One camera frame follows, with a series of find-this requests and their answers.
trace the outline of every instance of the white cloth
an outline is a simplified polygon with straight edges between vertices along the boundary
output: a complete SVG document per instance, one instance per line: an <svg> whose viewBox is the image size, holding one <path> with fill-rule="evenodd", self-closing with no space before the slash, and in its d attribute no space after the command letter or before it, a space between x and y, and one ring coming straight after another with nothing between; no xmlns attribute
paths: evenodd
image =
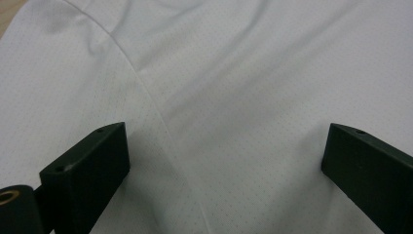
<svg viewBox="0 0 413 234"><path fill-rule="evenodd" d="M30 0L0 41L0 187L125 121L92 233L380 233L331 122L413 155L413 1Z"/></svg>

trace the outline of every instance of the white textile surface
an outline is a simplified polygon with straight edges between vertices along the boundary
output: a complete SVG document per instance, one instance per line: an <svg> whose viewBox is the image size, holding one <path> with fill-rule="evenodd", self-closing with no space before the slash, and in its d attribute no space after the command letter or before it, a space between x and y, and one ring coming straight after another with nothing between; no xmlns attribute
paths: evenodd
<svg viewBox="0 0 413 234"><path fill-rule="evenodd" d="M0 41L0 187L126 122L92 233L381 233L331 122L413 155L413 1L30 0Z"/></svg>

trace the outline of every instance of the white fabric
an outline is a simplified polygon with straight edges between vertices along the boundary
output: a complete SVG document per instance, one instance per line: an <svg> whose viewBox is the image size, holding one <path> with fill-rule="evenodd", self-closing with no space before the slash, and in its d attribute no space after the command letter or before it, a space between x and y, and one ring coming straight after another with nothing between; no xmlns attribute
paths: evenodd
<svg viewBox="0 0 413 234"><path fill-rule="evenodd" d="M125 121L92 233L380 233L331 122L413 155L413 1L31 0L0 41L0 187Z"/></svg>

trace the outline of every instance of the seam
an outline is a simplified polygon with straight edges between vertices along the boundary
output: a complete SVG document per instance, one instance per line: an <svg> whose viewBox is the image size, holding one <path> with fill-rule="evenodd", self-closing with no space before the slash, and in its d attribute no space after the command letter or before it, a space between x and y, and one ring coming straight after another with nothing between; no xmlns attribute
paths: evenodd
<svg viewBox="0 0 413 234"><path fill-rule="evenodd" d="M151 100L152 103L154 104L155 110L156 110L156 112L158 113L159 117L161 118L162 125L165 127L166 133L167 133L168 138L169 138L169 140L170 140L170 142L171 142L171 147L172 147L172 150L173 150L173 152L172 152L172 153L173 153L173 157L176 158L177 150L175 149L175 146L174 146L174 144L173 144L173 139L172 139L172 137L171 137L171 135L170 135L169 128L168 128L167 124L165 123L164 116L162 115L162 113L161 113L161 111L160 111L160 109L159 109L159 107L158 107L157 102L156 102L155 99L152 97L151 93L149 92L148 88L146 87L145 82L137 75L137 72L136 72L136 70L134 69L134 67L133 67L133 65L132 65L132 63L131 63L131 59L128 57L128 55L126 54L126 52L124 51L124 49L119 45L118 41L112 36L112 34L109 33L109 31L107 31L106 28L104 28L103 25L100 24L95 18L93 18L91 15L89 15L88 13L86 13L85 11L83 11L82 9L80 9L79 7L77 7L76 5L74 5L73 3L70 3L70 2L68 2L67 0L61 0L61 1L65 2L65 3L68 4L69 6L73 7L74 9L76 9L77 11L79 11L80 13L82 13L83 15L85 15L86 17L88 17L91 21L93 21L98 27L100 27L100 28L110 37L110 39L115 43L115 45L116 45L116 47L119 49L119 51L124 55L125 59L128 61L129 66L131 67L131 69L132 69L135 77L140 80L140 82L142 83L143 89L145 90L146 94L148 94L150 100ZM176 168L176 164L174 164L171 159L169 159L169 162L171 163L171 165L172 165L173 167ZM188 183L188 186L189 186L189 188L191 189L191 191L192 191L193 193L197 194L197 192L194 191L194 188L193 188L190 180L188 179L188 177L187 177L186 175L185 175L184 177L185 177L185 180L186 180L186 182ZM210 229L210 227L209 227L209 223L207 222L207 218L206 218L206 213L205 213L204 206L203 206L203 204L199 201L199 198L197 198L196 200L197 200L198 205L200 206L200 210L201 210L201 214L202 214L202 216L203 216L204 226L206 227L206 231L207 231L208 234L210 234L210 233L212 233L212 232L211 232L211 229Z"/></svg>

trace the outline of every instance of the screw hole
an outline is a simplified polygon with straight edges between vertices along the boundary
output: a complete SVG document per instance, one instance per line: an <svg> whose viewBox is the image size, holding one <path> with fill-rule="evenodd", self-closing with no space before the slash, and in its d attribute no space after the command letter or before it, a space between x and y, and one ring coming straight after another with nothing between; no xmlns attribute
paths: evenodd
<svg viewBox="0 0 413 234"><path fill-rule="evenodd" d="M366 135L366 132L362 131L362 130L356 130L356 133L359 135Z"/></svg>
<svg viewBox="0 0 413 234"><path fill-rule="evenodd" d="M56 168L56 171L57 171L58 173L63 172L63 171L64 171L64 166L58 166L58 167Z"/></svg>
<svg viewBox="0 0 413 234"><path fill-rule="evenodd" d="M11 201L15 200L19 196L19 192L17 190L9 190L2 192L0 194L0 206L10 203Z"/></svg>

